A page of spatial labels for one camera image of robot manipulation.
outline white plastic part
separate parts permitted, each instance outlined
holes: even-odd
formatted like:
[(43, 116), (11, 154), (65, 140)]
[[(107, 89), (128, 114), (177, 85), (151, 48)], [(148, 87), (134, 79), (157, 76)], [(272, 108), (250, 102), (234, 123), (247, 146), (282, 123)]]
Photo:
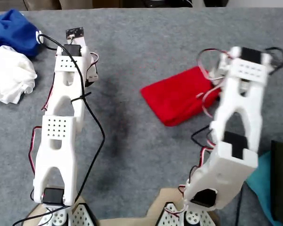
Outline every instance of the white plastic part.
[(72, 226), (95, 226), (84, 205), (78, 205), (73, 213)]
[[(55, 140), (61, 142), (56, 147)], [(42, 203), (43, 191), (52, 168), (58, 168), (64, 181), (64, 204), (73, 205), (76, 196), (75, 117), (44, 115), (42, 140), (36, 157), (33, 180), (35, 202)]]
[(60, 210), (52, 215), (52, 223), (54, 226), (63, 226), (67, 220), (67, 211)]
[[(178, 211), (173, 203), (168, 203), (166, 207), (172, 211)], [(161, 217), (156, 224), (157, 226), (184, 226), (184, 218), (191, 225), (200, 226), (215, 226), (215, 223), (211, 219), (210, 215), (203, 210), (190, 209), (178, 214), (178, 217), (163, 210)]]
[[(74, 56), (77, 65), (83, 76), (83, 81), (86, 81), (86, 71), (90, 66), (91, 55), (86, 46), (82, 47), (82, 56)], [(52, 93), (48, 102), (46, 115), (57, 115), (60, 107), (65, 100), (72, 100), (82, 95), (81, 78), (71, 62), (70, 58), (61, 55), (61, 48), (58, 47), (55, 80)], [(84, 102), (82, 99), (72, 102), (74, 108), (74, 117), (76, 118), (76, 131), (81, 132), (84, 118)]]
[[(222, 209), (240, 191), (243, 182), (257, 168), (256, 152), (243, 149), (243, 160), (232, 157), (232, 145), (219, 142), (206, 163), (191, 176), (184, 191), (184, 202), (190, 208), (202, 208), (205, 211)], [(207, 208), (189, 202), (197, 192), (207, 188), (217, 191), (215, 205)]]
[[(81, 56), (74, 56), (83, 77), (85, 89), (86, 72), (93, 61), (88, 48), (81, 46)], [(55, 79), (48, 101), (47, 111), (42, 120), (42, 138), (36, 156), (35, 178), (33, 180), (33, 199), (42, 203), (48, 175), (52, 168), (59, 169), (64, 182), (63, 203), (72, 206), (77, 195), (75, 160), (75, 135), (81, 132), (84, 117), (84, 102), (78, 99), (72, 102), (74, 115), (58, 116), (66, 100), (73, 100), (82, 95), (81, 77), (70, 57), (62, 56), (62, 49), (57, 48)]]
[[(184, 203), (189, 208), (202, 208), (206, 211), (222, 209), (238, 194), (243, 182), (258, 166), (257, 152), (262, 127), (261, 106), (271, 56), (261, 53), (261, 64), (256, 64), (239, 58), (240, 47), (233, 47), (229, 54), (233, 60), (226, 63), (226, 57), (224, 54), (221, 55), (219, 66), (225, 73), (225, 78), (220, 105), (210, 124), (216, 146), (207, 162), (195, 170), (190, 183), (185, 187)], [(247, 86), (244, 86), (244, 96), (241, 95), (242, 79), (248, 80)], [(243, 159), (232, 157), (232, 145), (223, 142), (226, 123), (235, 112), (241, 115), (248, 142), (248, 149), (243, 149)], [(213, 206), (204, 207), (190, 202), (197, 192), (205, 189), (216, 192)]]
[(80, 204), (76, 207), (75, 210), (69, 211), (67, 210), (60, 210), (53, 214), (50, 221), (48, 221), (51, 217), (51, 214), (46, 215), (41, 218), (38, 225), (42, 225), (44, 223), (44, 226), (63, 226), (67, 221), (67, 214), (68, 214), (68, 225), (67, 226), (95, 226), (95, 224), (92, 221), (91, 216), (89, 215), (89, 212), (85, 208), (84, 205)]

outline mounting plate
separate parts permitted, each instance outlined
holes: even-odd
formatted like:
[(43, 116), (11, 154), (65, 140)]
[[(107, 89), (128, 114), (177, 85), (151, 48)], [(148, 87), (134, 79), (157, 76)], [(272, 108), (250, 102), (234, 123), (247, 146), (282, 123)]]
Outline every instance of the mounting plate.
[[(166, 202), (165, 207), (172, 212), (178, 211), (172, 202)], [(216, 226), (206, 211), (188, 210), (177, 215), (178, 217), (163, 209), (156, 226)]]

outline black object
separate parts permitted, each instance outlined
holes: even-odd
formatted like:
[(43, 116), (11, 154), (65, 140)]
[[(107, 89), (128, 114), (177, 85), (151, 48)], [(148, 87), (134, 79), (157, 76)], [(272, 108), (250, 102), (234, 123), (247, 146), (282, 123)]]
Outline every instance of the black object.
[(72, 28), (72, 29), (66, 30), (66, 39), (67, 40), (72, 39), (72, 37), (70, 37), (72, 34), (75, 35), (73, 37), (74, 39), (75, 38), (79, 38), (79, 37), (84, 37), (84, 29), (83, 29), (83, 27), (77, 27), (77, 28)]
[[(72, 45), (65, 44), (64, 48), (73, 56), (73, 57), (81, 57), (81, 46), (80, 45)], [(62, 56), (68, 56), (68, 53), (62, 51)]]
[(48, 205), (63, 206), (64, 189), (47, 187), (44, 189), (43, 203)]
[(237, 159), (243, 159), (243, 149), (249, 148), (245, 136), (241, 136), (232, 132), (226, 131), (223, 141), (232, 144), (232, 157)]
[(205, 189), (200, 192), (197, 192), (194, 198), (190, 200), (195, 204), (204, 206), (204, 207), (212, 207), (216, 202), (217, 194), (215, 191), (211, 189)]
[(261, 64), (261, 51), (242, 47), (240, 58), (256, 64)]
[[(275, 50), (281, 53), (282, 60), (277, 57), (277, 55), (275, 54)], [(283, 49), (282, 48), (270, 47), (270, 48), (266, 48), (265, 52), (270, 54), (272, 56), (272, 58), (273, 58), (272, 62), (271, 62), (271, 65), (274, 68), (274, 70), (272, 72), (270, 72), (269, 75), (272, 75), (273, 73), (275, 73), (279, 69), (283, 68)]]
[(238, 226), (238, 224), (239, 224), (240, 208), (241, 208), (242, 195), (243, 195), (243, 186), (244, 186), (244, 184), (241, 187), (241, 191), (240, 191), (239, 199), (238, 199), (238, 203), (237, 203), (235, 226)]
[(271, 213), (274, 220), (283, 223), (283, 143), (271, 143), (270, 172)]

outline gray carpet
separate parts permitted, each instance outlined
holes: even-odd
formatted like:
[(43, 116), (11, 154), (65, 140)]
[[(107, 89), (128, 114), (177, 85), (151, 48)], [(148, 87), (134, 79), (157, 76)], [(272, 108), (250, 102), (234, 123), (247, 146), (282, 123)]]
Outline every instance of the gray carpet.
[[(107, 141), (83, 191), (97, 218), (142, 217), (160, 188), (184, 183), (199, 160), (190, 140), (209, 123), (200, 114), (167, 128), (147, 106), (139, 89), (195, 65), (204, 48), (246, 46), (283, 48), (283, 8), (253, 9), (94, 9), (24, 12), (45, 34), (65, 40), (65, 29), (83, 26), (86, 43), (100, 55), (100, 80), (88, 90), (92, 109)], [(0, 103), (0, 226), (10, 226), (35, 206), (29, 199), (33, 174), (27, 158), (32, 128), (50, 89), (55, 53), (42, 50), (33, 59), (36, 89), (18, 105)], [(70, 107), (62, 114), (71, 113)], [(260, 153), (272, 139), (283, 141), (283, 69), (272, 76), (262, 109)], [(229, 130), (239, 130), (236, 120)], [(76, 140), (78, 187), (100, 143), (100, 131), (85, 114)], [(237, 199), (218, 214), (234, 224)], [(245, 189), (240, 225), (268, 225), (255, 194)]]

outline blue cloth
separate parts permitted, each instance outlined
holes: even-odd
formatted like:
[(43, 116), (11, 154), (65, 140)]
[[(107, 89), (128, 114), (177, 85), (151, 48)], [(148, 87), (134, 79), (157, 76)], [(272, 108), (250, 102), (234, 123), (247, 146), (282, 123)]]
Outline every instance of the blue cloth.
[(0, 46), (11, 46), (18, 53), (34, 57), (38, 54), (36, 31), (38, 29), (15, 9), (0, 15)]
[(283, 226), (279, 221), (274, 221), (271, 214), (270, 204), (270, 160), (271, 153), (267, 152), (259, 158), (258, 168), (247, 178), (249, 185), (259, 199), (263, 212), (274, 226)]

